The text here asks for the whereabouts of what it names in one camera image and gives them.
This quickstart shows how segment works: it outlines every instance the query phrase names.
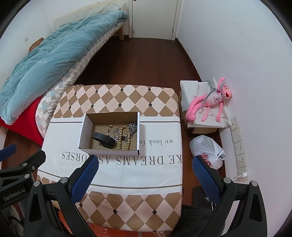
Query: power outlet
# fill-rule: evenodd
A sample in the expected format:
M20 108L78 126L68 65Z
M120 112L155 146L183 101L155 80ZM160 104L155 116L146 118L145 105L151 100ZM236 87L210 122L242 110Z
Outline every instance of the power outlet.
M239 156L244 153L242 140L234 144L235 155Z
M247 172L247 167L242 167L240 169L237 169L237 175L242 175L243 173ZM242 182L242 181L247 181L247 176L243 177L243 178L237 178L238 182Z
M234 131L235 129L238 128L237 120L235 117L230 120L230 128L231 131Z
M239 156L236 156L236 166L237 168L242 168L246 166L246 159L244 153Z
M231 136L232 136L233 144L239 142L241 140L241 133L240 133L239 128L232 131Z

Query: plush toy head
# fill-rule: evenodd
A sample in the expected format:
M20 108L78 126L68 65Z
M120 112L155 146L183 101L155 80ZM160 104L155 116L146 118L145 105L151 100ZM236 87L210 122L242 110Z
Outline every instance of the plush toy head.
M221 94L224 100L229 100L232 97L232 92L227 87L227 85L224 85L221 89Z

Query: wooden floor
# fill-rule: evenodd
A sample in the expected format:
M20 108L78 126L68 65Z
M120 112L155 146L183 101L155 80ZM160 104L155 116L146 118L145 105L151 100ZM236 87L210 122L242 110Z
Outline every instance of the wooden floor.
M173 88L180 91L181 80L200 80L190 67L177 41L111 38L91 59L76 84L133 84ZM192 171L189 144L195 137L181 123L183 154L183 204L192 204L192 188L199 185ZM219 132L209 134L220 146ZM8 132L5 146L15 143L17 154L3 162L3 168L19 164L40 146L14 132Z

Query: silver chain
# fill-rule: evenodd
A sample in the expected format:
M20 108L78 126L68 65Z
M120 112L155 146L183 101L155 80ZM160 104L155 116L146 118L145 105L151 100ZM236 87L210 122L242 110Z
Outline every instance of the silver chain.
M114 139L116 142L118 142L119 140L119 134L120 134L120 127L119 126L118 128L116 128L114 131L113 131L113 134L114 134ZM136 123L129 123L129 134L131 135L131 137L133 137L133 135L137 132L137 124ZM122 141L125 141L127 139L127 136L122 136Z

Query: blue gripper pad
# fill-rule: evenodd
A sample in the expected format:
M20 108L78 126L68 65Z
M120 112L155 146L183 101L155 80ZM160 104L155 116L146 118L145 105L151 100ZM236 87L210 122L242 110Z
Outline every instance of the blue gripper pad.
M81 173L75 184L72 186L71 201L75 204L80 202L98 171L99 162L96 156L90 161L88 166Z
M11 144L0 150L0 161L6 160L8 157L16 153L16 145Z
M218 204L221 199L219 187L197 157L193 158L192 168L209 201Z

